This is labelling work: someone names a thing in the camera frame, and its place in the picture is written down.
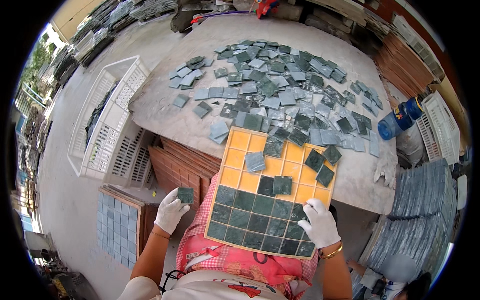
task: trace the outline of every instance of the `concrete floor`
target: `concrete floor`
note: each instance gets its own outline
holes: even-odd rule
[[[131,271],[103,252],[96,244],[96,202],[101,182],[79,178],[68,159],[67,150],[75,121],[84,100],[103,66],[140,55],[153,69],[183,34],[170,30],[168,17],[143,25],[135,23],[121,32],[87,69],[79,68],[65,85],[51,110],[53,125],[39,165],[39,218],[44,233],[50,233],[61,259],[72,271],[85,275],[102,300],[116,299],[127,284]],[[149,202],[160,202],[165,193],[154,186],[150,191],[127,192]],[[369,222],[378,215],[332,201],[338,212],[338,231],[346,257],[358,259],[370,237]],[[185,228],[194,212],[188,212],[172,235],[164,273],[175,269],[175,255]],[[321,285],[314,282],[305,299],[320,299]]]

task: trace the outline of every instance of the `gold bangle bracelet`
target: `gold bangle bracelet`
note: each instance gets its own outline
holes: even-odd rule
[[[159,236],[159,237],[161,237],[161,238],[170,240],[170,238],[164,237],[163,235],[159,235],[158,233],[155,233],[155,232],[153,232],[153,231],[151,231],[151,233],[153,233],[153,234],[155,234],[156,236]]]
[[[322,258],[322,259],[330,259],[332,257],[335,257],[337,254],[339,254],[340,251],[342,251],[342,248],[343,248],[343,243],[342,243],[342,241],[340,241],[340,247],[337,250],[333,251],[332,253],[330,253],[328,255],[319,255],[319,257]]]

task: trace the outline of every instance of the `work table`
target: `work table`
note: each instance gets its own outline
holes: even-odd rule
[[[233,64],[227,63],[227,60],[216,60],[216,53],[213,50],[221,45],[235,44],[245,38],[275,41],[337,63],[347,71],[347,82],[338,84],[330,79],[324,81],[325,85],[330,84],[341,93],[344,90],[350,91],[348,88],[350,83],[357,79],[375,88],[384,107],[383,110],[379,110],[378,117],[361,106],[360,97],[357,95],[356,104],[348,102],[346,105],[347,109],[369,117],[374,132],[378,133],[378,121],[391,112],[375,64],[359,49],[304,24],[275,18],[258,20],[251,15],[235,15],[206,19],[161,60],[130,101],[129,110],[132,112],[133,121],[156,134],[221,158],[225,142],[217,144],[208,138],[210,125],[224,120],[230,126],[233,120],[220,117],[219,114],[225,102],[234,103],[235,100],[220,99],[219,105],[211,104],[217,99],[206,101],[213,110],[201,119],[192,112],[199,104],[199,101],[193,101],[192,97],[199,88],[227,86],[226,79],[216,79],[213,70],[227,67],[229,72],[235,72],[235,69]],[[215,60],[212,66],[202,67],[202,71],[206,73],[193,89],[180,90],[168,87],[168,72],[195,56]],[[183,108],[172,105],[173,99],[179,93],[190,97]],[[316,105],[317,102],[314,95],[313,104]],[[368,141],[365,142],[366,152],[338,147],[342,157],[338,162],[332,199],[381,215],[391,211],[395,190],[388,186],[384,187],[383,179],[374,183],[373,177],[382,158],[396,160],[396,142],[395,139],[383,141],[379,137],[379,145],[379,158],[369,154]]]

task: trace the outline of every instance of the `red toy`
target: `red toy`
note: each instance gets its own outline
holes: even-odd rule
[[[262,0],[262,2],[258,3],[258,9],[254,10],[254,12],[260,19],[262,16],[268,15],[270,11],[276,13],[279,4],[278,0]]]

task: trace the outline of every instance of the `tree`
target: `tree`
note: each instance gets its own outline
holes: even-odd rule
[[[37,86],[37,74],[44,63],[51,63],[52,48],[47,48],[43,37],[36,41],[32,52],[28,56],[27,62],[20,76],[20,82],[28,84],[36,93],[39,93]]]

